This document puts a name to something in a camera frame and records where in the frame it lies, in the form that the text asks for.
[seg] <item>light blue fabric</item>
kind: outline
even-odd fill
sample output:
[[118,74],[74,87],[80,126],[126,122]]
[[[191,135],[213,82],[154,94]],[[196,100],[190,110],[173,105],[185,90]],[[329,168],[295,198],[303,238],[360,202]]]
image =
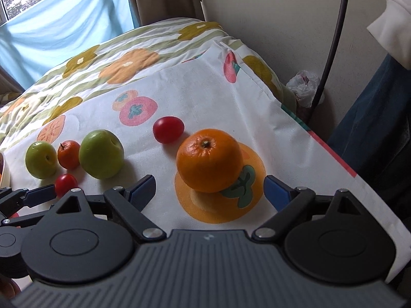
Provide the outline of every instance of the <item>light blue fabric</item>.
[[0,26],[0,65],[27,89],[52,67],[133,28],[129,0],[41,0]]

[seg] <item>floral bedding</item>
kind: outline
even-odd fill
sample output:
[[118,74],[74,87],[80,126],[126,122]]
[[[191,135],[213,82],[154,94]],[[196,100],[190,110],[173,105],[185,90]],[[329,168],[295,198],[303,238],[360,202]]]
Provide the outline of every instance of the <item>floral bedding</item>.
[[294,94],[281,84],[258,54],[230,37],[217,22],[177,18],[126,32],[48,71],[20,97],[0,109],[0,151],[84,101],[195,59],[214,41],[235,50],[274,96],[295,111]]

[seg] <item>dark blue pants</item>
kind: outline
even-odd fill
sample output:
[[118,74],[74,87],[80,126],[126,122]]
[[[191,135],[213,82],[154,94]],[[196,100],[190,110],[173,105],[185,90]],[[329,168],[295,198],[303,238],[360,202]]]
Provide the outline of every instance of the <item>dark blue pants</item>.
[[400,218],[411,216],[410,122],[411,71],[388,55],[328,140]]

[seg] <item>ribbed gray panel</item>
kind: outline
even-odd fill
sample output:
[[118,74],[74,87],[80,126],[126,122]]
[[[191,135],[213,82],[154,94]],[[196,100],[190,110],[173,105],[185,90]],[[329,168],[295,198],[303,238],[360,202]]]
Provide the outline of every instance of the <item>ribbed gray panel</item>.
[[35,282],[17,308],[400,308],[383,282],[330,287],[291,269],[275,246],[243,231],[174,230],[141,246],[116,275],[93,285],[54,288]]

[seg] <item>black pole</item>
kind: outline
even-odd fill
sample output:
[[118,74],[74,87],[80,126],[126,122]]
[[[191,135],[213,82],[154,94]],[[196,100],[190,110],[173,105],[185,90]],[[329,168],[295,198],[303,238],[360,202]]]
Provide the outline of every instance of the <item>black pole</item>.
[[338,43],[340,42],[342,27],[344,25],[345,13],[347,11],[348,0],[341,0],[340,11],[338,12],[337,24],[335,26],[334,37],[332,38],[330,52],[328,53],[327,62],[324,67],[323,75],[321,77],[320,84],[318,85],[314,99],[311,103],[311,108],[308,114],[307,123],[310,121],[315,108],[317,107],[321,95],[323,94],[325,83],[331,71],[332,63],[334,62],[335,54],[337,52]]

